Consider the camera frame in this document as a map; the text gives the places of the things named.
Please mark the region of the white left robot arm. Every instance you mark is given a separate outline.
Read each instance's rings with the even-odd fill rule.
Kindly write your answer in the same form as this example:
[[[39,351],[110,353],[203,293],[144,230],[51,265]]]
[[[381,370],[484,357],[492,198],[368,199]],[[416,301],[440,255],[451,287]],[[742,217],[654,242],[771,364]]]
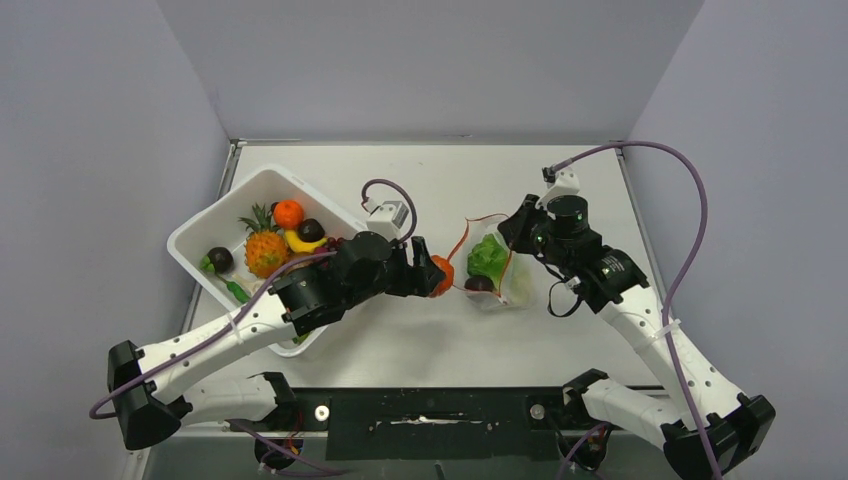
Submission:
[[[405,244],[362,231],[334,252],[285,264],[246,304],[205,325],[160,343],[112,346],[106,400],[124,446],[151,447],[189,423],[267,418],[293,400],[282,374],[223,388],[199,382],[257,350],[336,323],[377,295],[429,297],[445,278],[422,237]]]

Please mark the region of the clear orange-zip bag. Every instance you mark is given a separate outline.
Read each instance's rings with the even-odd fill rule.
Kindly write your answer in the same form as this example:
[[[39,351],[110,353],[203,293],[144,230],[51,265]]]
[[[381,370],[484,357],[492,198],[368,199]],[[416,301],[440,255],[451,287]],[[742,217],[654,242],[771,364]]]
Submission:
[[[448,254],[455,269],[453,287],[484,312],[528,308],[536,298],[529,267],[498,231],[507,218],[504,213],[467,218]]]

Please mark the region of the green lettuce head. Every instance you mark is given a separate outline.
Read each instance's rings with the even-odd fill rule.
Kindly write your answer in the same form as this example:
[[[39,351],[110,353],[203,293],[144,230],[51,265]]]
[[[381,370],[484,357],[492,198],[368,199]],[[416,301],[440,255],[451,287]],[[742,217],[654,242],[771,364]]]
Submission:
[[[510,251],[494,233],[485,234],[467,255],[469,276],[484,275],[499,284],[510,258]]]

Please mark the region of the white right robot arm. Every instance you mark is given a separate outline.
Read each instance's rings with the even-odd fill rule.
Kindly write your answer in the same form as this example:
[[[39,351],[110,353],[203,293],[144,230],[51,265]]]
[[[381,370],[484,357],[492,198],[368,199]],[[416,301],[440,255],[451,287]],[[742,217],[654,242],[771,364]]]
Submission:
[[[563,387],[572,425],[607,422],[659,448],[682,479],[714,479],[756,453],[776,412],[748,396],[698,350],[676,320],[664,321],[656,290],[625,252],[604,244],[588,203],[564,195],[540,206],[527,196],[498,232],[514,253],[533,256],[612,327],[667,392],[660,400],[590,369]]]

